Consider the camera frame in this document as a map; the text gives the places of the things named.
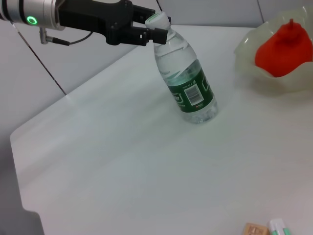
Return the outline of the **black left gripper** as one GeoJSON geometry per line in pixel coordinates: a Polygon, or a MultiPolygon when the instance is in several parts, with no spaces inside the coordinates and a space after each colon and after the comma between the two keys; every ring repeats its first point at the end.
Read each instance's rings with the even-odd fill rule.
{"type": "Polygon", "coordinates": [[[58,8],[61,26],[103,35],[109,45],[129,44],[146,46],[150,41],[166,44],[168,31],[131,27],[132,22],[145,24],[153,9],[133,5],[129,0],[104,3],[95,0],[66,0],[58,8]],[[126,31],[131,28],[131,36],[126,31]]]}

